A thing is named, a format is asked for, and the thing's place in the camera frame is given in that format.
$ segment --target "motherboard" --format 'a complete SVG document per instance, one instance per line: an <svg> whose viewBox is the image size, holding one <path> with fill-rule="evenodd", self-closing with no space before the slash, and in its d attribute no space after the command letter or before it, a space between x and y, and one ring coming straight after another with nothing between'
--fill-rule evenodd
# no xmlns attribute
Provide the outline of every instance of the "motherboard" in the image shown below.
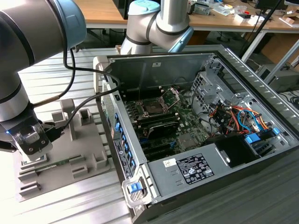
<svg viewBox="0 0 299 224"><path fill-rule="evenodd" d="M209 137L193 112L189 98L175 87L160 91L159 97L125 102L149 161L200 147Z"/></svg>

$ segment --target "power supply label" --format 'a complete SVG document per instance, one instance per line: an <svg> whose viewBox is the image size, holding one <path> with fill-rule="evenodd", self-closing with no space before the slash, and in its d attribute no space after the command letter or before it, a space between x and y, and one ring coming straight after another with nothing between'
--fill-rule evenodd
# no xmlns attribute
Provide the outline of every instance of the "power supply label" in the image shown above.
<svg viewBox="0 0 299 224"><path fill-rule="evenodd" d="M122 171L123 171L126 179L132 178L132 173L131 173L130 167L128 165L128 160L126 158L125 151L123 150L123 148L121 146L121 141L114 140L114 146L116 148L118 158L120 159L120 162L121 162Z"/></svg>
<svg viewBox="0 0 299 224"><path fill-rule="evenodd" d="M177 165L188 184L194 184L214 175L201 153L177 160Z"/></svg>

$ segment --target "blue clip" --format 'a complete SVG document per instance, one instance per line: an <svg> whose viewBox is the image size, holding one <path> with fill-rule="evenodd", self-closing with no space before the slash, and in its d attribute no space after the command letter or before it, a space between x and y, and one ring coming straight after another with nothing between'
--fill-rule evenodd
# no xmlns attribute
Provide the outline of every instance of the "blue clip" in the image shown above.
<svg viewBox="0 0 299 224"><path fill-rule="evenodd" d="M125 143L125 152L127 153L129 150L129 145L127 143Z"/></svg>
<svg viewBox="0 0 299 224"><path fill-rule="evenodd" d="M139 182L133 183L133 184L131 184L131 185L128 186L128 189L129 189L130 194L133 194L133 193L135 193L137 191L142 190L142 185Z"/></svg>
<svg viewBox="0 0 299 224"><path fill-rule="evenodd" d="M252 144L252 143L255 143L255 142L261 140L260 137L258 137L258 135L256 133L247 135L247 137L245 139L249 144Z"/></svg>
<svg viewBox="0 0 299 224"><path fill-rule="evenodd" d="M274 134L278 135L280 133L280 130L277 127L275 127L273 128L273 132Z"/></svg>
<svg viewBox="0 0 299 224"><path fill-rule="evenodd" d="M116 123L115 125L115 130L118 132L120 130L121 124L119 122Z"/></svg>

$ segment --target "white sticker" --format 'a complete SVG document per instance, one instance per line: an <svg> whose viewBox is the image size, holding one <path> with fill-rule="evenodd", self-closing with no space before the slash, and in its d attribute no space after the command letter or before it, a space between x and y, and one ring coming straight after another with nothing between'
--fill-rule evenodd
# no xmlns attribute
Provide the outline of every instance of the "white sticker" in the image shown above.
<svg viewBox="0 0 299 224"><path fill-rule="evenodd" d="M155 63L153 63L152 67L154 68L154 67L160 67L160 66L161 66L161 62L155 62Z"/></svg>
<svg viewBox="0 0 299 224"><path fill-rule="evenodd" d="M165 166L166 168L167 168L167 167L171 167L171 166L176 165L176 159L173 158L173 159L170 159L170 160L164 160L163 163L164 163L164 166Z"/></svg>

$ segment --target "gray robot arm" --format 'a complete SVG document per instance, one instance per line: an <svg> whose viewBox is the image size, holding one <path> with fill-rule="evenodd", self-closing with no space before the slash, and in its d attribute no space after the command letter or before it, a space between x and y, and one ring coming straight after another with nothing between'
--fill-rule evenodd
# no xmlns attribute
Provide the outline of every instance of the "gray robot arm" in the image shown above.
<svg viewBox="0 0 299 224"><path fill-rule="evenodd" d="M193 28L187 15L188 0L150 0L130 4L127 36L121 54L149 54L152 43L168 52L179 52L190 40Z"/></svg>
<svg viewBox="0 0 299 224"><path fill-rule="evenodd" d="M0 126L30 160L52 149L51 137L37 119L17 72L63 51L66 45L70 49L85 36L84 16L72 0L0 3ZM1 141L1 146L9 150L11 145Z"/></svg>

